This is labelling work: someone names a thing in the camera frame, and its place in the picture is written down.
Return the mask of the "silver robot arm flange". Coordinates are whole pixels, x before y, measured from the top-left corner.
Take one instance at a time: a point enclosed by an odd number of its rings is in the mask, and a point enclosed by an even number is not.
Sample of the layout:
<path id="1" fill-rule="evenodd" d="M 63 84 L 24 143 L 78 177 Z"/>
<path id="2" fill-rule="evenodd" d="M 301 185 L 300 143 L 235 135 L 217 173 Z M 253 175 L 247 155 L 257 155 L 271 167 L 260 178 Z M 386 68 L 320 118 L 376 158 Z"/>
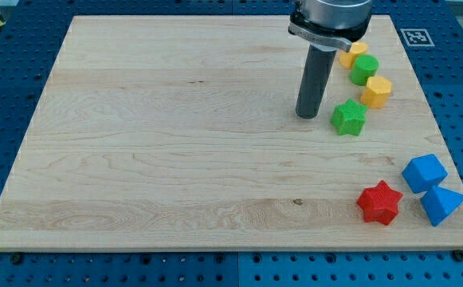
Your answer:
<path id="1" fill-rule="evenodd" d="M 349 52 L 367 31 L 372 0 L 300 0 L 288 32 L 324 52 Z"/>

